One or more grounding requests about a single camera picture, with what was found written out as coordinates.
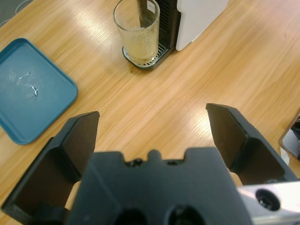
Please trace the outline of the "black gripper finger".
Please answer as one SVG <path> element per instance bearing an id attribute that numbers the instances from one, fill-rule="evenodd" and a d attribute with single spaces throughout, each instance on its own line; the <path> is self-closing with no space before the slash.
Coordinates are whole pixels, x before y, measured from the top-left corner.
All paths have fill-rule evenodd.
<path id="1" fill-rule="evenodd" d="M 297 176 L 238 109 L 207 103 L 214 144 L 243 185 L 297 181 Z"/>
<path id="2" fill-rule="evenodd" d="M 1 210 L 20 223 L 65 223 L 73 185 L 94 152 L 98 111 L 70 118 L 42 148 Z"/>

